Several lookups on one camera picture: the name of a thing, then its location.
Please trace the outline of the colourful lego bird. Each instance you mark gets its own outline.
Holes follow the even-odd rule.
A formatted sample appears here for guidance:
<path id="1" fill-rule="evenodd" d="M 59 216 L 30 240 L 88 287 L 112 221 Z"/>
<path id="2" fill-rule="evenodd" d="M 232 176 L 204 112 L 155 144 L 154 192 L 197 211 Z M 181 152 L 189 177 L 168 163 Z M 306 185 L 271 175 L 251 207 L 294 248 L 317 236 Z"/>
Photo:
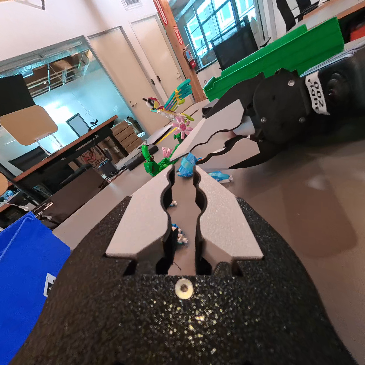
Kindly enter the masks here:
<path id="1" fill-rule="evenodd" d="M 151 112 L 159 113 L 168 119 L 176 119 L 176 116 L 181 116 L 188 120 L 193 120 L 190 116 L 184 113 L 178 113 L 177 109 L 180 105 L 185 103 L 185 98 L 192 94 L 192 87 L 190 79 L 183 81 L 177 89 L 171 94 L 165 104 L 160 104 L 157 98 L 143 98 L 147 107 Z"/>

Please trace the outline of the small wooden chair back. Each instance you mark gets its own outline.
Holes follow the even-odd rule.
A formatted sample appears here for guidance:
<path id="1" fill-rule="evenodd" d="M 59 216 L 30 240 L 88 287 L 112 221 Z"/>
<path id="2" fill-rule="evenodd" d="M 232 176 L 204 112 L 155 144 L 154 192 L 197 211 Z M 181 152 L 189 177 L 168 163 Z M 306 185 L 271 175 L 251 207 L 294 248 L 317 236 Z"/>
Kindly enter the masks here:
<path id="1" fill-rule="evenodd" d="M 1 116 L 0 123 L 23 146 L 29 146 L 58 131 L 57 124 L 39 105 Z"/>

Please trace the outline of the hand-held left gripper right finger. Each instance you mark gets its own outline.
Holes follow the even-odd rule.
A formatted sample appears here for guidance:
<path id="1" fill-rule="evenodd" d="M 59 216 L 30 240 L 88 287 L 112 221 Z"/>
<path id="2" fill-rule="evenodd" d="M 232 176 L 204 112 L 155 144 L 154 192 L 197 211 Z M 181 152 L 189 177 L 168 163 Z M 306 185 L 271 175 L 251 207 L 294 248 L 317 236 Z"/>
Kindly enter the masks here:
<path id="1" fill-rule="evenodd" d="M 262 250 L 237 198 L 221 183 L 193 168 L 195 203 L 200 209 L 195 234 L 196 269 L 215 269 L 221 262 L 262 260 Z"/>

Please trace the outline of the stack of cardboard boxes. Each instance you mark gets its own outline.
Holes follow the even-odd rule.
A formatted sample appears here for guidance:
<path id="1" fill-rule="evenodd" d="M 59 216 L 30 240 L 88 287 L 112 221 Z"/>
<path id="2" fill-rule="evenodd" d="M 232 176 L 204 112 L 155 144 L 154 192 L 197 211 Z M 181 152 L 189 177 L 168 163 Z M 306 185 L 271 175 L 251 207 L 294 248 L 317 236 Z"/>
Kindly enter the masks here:
<path id="1" fill-rule="evenodd" d="M 127 153 L 131 153 L 142 144 L 141 137 L 138 137 L 132 125 L 125 120 L 113 126 L 111 131 Z"/>

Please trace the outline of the green plastic bin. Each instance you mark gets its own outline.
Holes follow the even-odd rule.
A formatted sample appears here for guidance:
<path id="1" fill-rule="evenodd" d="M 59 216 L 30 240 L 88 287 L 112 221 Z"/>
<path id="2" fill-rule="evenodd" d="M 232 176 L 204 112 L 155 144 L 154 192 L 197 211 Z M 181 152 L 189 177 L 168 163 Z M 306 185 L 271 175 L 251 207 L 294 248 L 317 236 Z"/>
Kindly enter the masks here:
<path id="1" fill-rule="evenodd" d="M 204 87 L 209 101 L 221 98 L 231 87 L 261 72 L 265 77 L 280 68 L 302 75 L 310 68 L 344 50 L 344 39 L 337 17 L 308 30 L 301 25 L 212 77 Z"/>

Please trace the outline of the blue lego assembly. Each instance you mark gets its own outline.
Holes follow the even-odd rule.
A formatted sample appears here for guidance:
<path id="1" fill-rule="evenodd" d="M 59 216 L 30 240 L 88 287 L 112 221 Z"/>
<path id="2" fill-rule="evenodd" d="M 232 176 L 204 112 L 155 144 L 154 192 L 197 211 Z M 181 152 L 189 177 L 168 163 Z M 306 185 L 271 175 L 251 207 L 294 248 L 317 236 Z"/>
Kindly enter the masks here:
<path id="1" fill-rule="evenodd" d="M 176 174 L 180 177 L 191 177 L 193 176 L 193 168 L 196 163 L 201 160 L 202 158 L 197 158 L 192 153 L 188 153 L 184 156 L 181 160 L 181 164 L 179 169 L 177 170 Z"/>

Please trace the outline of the green lego plant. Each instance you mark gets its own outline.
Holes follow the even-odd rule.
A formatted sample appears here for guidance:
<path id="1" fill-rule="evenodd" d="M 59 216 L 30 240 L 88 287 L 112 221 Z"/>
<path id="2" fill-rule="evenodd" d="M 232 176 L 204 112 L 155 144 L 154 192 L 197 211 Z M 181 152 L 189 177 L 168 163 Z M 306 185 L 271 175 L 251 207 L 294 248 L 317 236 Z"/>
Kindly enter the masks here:
<path id="1" fill-rule="evenodd" d="M 144 169 L 147 173 L 149 173 L 151 176 L 155 177 L 158 175 L 159 172 L 164 170 L 166 167 L 175 164 L 176 162 L 170 161 L 170 158 L 172 154 L 175 152 L 177 147 L 179 147 L 180 144 L 176 144 L 175 148 L 166 148 L 162 147 L 162 155 L 163 158 L 160 162 L 155 162 L 154 157 L 150 154 L 148 151 L 148 146 L 146 144 L 143 144 L 141 146 L 141 152 L 143 154 L 143 157 L 145 159 L 144 162 Z"/>

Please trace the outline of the black screen panel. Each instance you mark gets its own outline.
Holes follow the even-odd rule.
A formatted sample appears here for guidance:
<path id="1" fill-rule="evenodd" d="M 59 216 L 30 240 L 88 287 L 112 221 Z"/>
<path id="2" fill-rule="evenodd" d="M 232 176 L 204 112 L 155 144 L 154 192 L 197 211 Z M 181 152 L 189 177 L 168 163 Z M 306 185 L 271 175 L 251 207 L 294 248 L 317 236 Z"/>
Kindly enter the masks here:
<path id="1" fill-rule="evenodd" d="M 32 107 L 35 102 L 22 75 L 0 79 L 0 116 Z"/>

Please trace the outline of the pink lego flower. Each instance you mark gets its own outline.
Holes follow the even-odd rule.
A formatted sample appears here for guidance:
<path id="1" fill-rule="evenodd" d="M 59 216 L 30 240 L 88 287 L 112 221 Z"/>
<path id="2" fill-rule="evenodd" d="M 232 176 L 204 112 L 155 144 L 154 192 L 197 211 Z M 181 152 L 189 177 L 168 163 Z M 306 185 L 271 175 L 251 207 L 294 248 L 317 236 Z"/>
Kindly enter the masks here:
<path id="1" fill-rule="evenodd" d="M 180 136 L 180 139 L 183 140 L 190 134 L 191 131 L 193 131 L 193 128 L 190 127 L 190 120 L 186 119 L 184 115 L 175 115 L 174 121 L 175 122 L 172 123 L 172 126 L 175 128 L 175 138 Z"/>

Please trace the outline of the red fire extinguisher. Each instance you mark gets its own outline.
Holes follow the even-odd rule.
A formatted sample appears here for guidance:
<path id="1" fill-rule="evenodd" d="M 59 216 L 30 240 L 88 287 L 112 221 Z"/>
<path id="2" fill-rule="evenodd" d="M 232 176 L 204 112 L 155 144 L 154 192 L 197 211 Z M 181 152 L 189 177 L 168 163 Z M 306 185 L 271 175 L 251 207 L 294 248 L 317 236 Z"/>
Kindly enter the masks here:
<path id="1" fill-rule="evenodd" d="M 191 51 L 188 49 L 188 45 L 186 45 L 184 47 L 183 56 L 184 56 L 185 60 L 187 61 L 190 69 L 195 70 L 195 68 L 197 67 L 197 64 L 195 62 L 195 59 L 194 59 Z"/>

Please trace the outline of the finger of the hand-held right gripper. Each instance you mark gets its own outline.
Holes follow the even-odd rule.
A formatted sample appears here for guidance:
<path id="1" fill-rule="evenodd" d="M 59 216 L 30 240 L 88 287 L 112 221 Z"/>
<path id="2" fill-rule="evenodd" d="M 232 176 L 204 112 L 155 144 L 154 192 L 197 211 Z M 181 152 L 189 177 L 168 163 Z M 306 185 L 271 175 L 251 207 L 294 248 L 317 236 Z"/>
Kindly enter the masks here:
<path id="1" fill-rule="evenodd" d="M 258 143 L 246 136 L 237 136 L 227 142 L 226 147 L 199 160 L 198 166 L 202 169 L 230 169 L 260 153 Z"/>
<path id="2" fill-rule="evenodd" d="M 244 107 L 239 99 L 230 103 L 210 117 L 203 118 L 171 155 L 171 161 L 188 155 L 195 147 L 209 142 L 217 133 L 234 131 L 238 135 L 255 133 L 253 122 L 244 116 Z"/>

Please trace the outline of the black power adapter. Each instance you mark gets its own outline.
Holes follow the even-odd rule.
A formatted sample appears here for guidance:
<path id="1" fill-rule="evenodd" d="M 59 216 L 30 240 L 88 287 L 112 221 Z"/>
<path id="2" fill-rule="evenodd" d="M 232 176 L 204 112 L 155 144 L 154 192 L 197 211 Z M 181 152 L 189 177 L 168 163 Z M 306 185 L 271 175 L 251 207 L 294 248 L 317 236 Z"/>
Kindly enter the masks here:
<path id="1" fill-rule="evenodd" d="M 154 155 L 158 151 L 158 146 L 155 144 L 148 144 L 144 145 L 142 144 L 139 146 L 134 152 L 131 153 L 130 157 L 125 160 L 123 163 L 123 166 L 129 170 L 132 171 L 137 166 L 145 162 L 145 157 L 142 153 L 142 148 L 147 147 L 148 152 L 150 155 Z"/>

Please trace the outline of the wooden desk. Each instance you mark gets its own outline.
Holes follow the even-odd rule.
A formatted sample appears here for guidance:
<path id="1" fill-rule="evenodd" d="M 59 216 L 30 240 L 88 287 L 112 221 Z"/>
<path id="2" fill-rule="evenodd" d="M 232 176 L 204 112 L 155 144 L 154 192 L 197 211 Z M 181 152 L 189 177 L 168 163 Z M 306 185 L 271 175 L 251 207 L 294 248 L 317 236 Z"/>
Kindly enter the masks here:
<path id="1" fill-rule="evenodd" d="M 111 141 L 112 148 L 116 147 L 117 152 L 121 153 L 124 157 L 127 156 L 128 153 L 116 140 L 111 131 L 114 122 L 117 120 L 118 116 L 114 115 L 109 120 L 96 126 L 81 137 L 78 137 L 65 147 L 52 153 L 42 161 L 37 162 L 20 175 L 12 178 L 10 183 L 12 185 L 21 185 L 27 189 L 42 183 L 45 184 L 46 180 L 55 177 L 56 173 L 65 172 L 65 168 L 70 167 L 69 163 L 74 162 L 83 153 L 90 151 L 104 140 Z"/>

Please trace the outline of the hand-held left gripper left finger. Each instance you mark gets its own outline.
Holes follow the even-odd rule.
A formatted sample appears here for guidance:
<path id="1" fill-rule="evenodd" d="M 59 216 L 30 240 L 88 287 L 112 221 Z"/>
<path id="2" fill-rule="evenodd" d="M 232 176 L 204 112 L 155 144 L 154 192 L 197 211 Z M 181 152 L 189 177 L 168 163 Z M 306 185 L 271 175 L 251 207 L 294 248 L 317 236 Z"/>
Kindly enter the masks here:
<path id="1" fill-rule="evenodd" d="M 166 167 L 135 191 L 106 249 L 106 256 L 156 265 L 166 259 L 169 265 L 175 255 L 171 216 L 175 166 Z"/>

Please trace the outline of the blue plastic bin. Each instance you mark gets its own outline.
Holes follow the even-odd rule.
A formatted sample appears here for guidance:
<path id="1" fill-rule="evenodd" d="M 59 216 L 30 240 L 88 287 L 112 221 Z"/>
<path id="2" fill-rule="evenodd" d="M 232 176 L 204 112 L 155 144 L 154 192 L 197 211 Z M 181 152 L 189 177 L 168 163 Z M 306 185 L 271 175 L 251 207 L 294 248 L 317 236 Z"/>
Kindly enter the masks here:
<path id="1" fill-rule="evenodd" d="M 33 330 L 71 249 L 28 212 L 0 233 L 0 364 Z"/>

